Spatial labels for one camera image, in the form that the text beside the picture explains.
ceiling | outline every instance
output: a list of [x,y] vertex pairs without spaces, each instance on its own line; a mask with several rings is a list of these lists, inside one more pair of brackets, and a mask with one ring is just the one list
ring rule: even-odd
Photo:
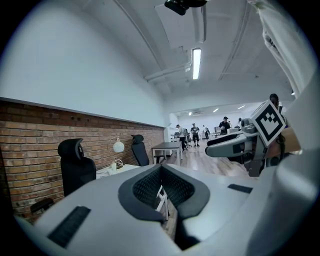
[[177,117],[188,116],[191,112],[191,116],[200,116],[200,115],[225,115],[230,113],[241,113],[246,110],[251,110],[252,108],[256,108],[261,104],[259,103],[244,103],[244,104],[230,104],[230,105],[217,105],[217,106],[208,106],[208,107],[200,107],[194,109],[188,109],[185,111],[179,111],[174,113]]
[[[246,84],[254,87],[272,84],[274,88],[291,91],[286,75],[264,44],[259,15],[247,0],[208,1],[204,43],[196,42],[196,39],[193,43],[184,42],[181,38],[185,36],[184,32],[189,32],[188,29],[181,32],[178,23],[185,21],[190,24],[190,31],[197,30],[196,23],[189,23],[190,17],[194,21],[191,9],[185,16],[179,16],[164,8],[164,16],[168,19],[179,19],[172,22],[171,31],[168,30],[165,20],[157,13],[165,0],[72,1],[108,29],[110,36],[115,37],[136,60],[144,78],[164,99],[179,92],[194,94],[194,88],[199,91],[214,88],[214,93],[218,94],[225,84],[232,87],[234,94],[242,90],[239,85]],[[175,47],[172,47],[170,36],[175,32],[177,37]],[[196,47],[202,50],[201,64],[199,79],[193,80],[192,66],[189,71],[176,68],[190,61],[191,49]],[[175,72],[159,77],[163,71],[173,69]],[[258,102],[261,97],[252,95],[250,100]]]

black mesh panel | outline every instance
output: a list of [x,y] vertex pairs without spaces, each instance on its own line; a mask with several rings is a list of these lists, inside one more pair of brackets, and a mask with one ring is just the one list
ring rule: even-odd
[[134,184],[133,194],[141,202],[154,208],[160,187],[160,168],[158,168]]
[[167,169],[161,170],[162,186],[174,207],[188,200],[195,192],[195,188],[189,182],[178,177]]

security camera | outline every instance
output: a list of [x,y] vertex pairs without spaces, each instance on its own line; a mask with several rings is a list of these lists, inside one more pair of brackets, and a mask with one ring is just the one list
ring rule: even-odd
[[206,3],[207,0],[168,0],[164,3],[164,6],[183,16],[190,7],[202,7]]

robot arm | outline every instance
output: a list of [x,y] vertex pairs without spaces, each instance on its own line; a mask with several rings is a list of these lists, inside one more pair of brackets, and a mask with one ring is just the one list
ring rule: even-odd
[[209,157],[236,161],[245,166],[249,176],[257,177],[264,167],[268,146],[285,126],[278,110],[267,100],[241,121],[242,131],[209,141],[205,153]]

red brick wall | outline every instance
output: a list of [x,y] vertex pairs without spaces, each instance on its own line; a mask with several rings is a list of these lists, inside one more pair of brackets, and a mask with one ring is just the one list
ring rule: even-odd
[[63,198],[57,151],[60,142],[83,138],[84,155],[93,159],[99,170],[113,159],[107,142],[114,136],[119,136],[125,148],[112,154],[126,164],[137,165],[131,150],[133,134],[144,136],[153,163],[151,147],[164,141],[162,127],[0,101],[0,148],[14,213],[33,222],[41,212],[32,214],[30,205],[46,197],[56,202]]

